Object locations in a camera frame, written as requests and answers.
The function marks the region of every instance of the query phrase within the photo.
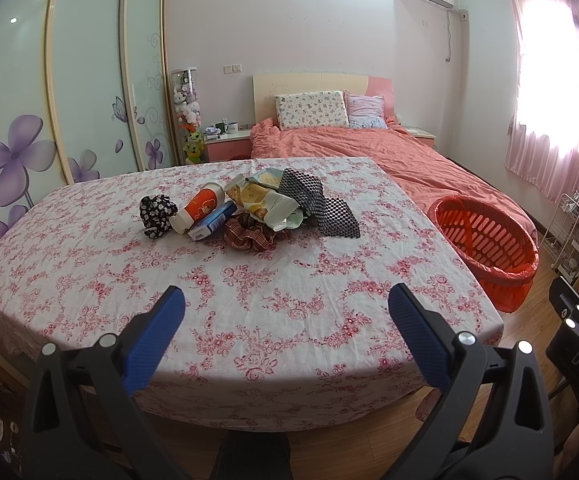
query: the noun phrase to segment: patterned pillow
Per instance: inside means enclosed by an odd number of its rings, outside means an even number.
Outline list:
[[[355,130],[361,128],[381,128],[387,129],[387,124],[382,117],[368,116],[368,115],[350,115],[349,127]]]
[[[276,114],[281,130],[349,126],[343,92],[340,91],[277,95]]]
[[[385,98],[380,95],[371,97],[345,91],[345,106],[350,116],[385,116]]]

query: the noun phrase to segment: white tablecloth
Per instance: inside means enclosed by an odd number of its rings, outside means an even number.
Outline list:
[[[143,235],[138,203],[183,206],[209,180],[265,167],[319,176],[348,201],[360,239],[299,228],[264,253],[221,235]],[[257,431],[357,418],[423,380],[387,312],[405,282],[454,330],[496,342],[503,323],[473,275],[418,207],[368,158],[238,160],[85,182],[47,196],[0,240],[0,345],[36,356],[93,344],[148,311],[169,285],[185,319],[148,389],[150,412]]]

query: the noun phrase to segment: white wall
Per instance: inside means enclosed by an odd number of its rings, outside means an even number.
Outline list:
[[[426,20],[428,27],[423,27]],[[394,80],[403,122],[437,135],[447,153],[454,125],[460,29],[423,0],[166,0],[170,70],[198,68],[205,125],[253,123],[252,75],[348,72]],[[242,73],[223,75],[223,65]]]
[[[458,123],[450,156],[512,197],[545,227],[554,203],[505,169],[517,80],[517,40],[511,0],[459,0],[461,23]]]

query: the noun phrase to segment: laundry basket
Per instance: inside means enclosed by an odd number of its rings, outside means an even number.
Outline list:
[[[458,195],[436,200],[427,216],[496,309],[514,312],[521,306],[538,269],[538,249],[521,224],[485,202]]]

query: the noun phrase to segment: person's hand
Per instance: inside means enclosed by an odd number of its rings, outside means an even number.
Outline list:
[[[562,452],[554,460],[554,478],[564,471],[579,452],[579,423],[567,437]]]

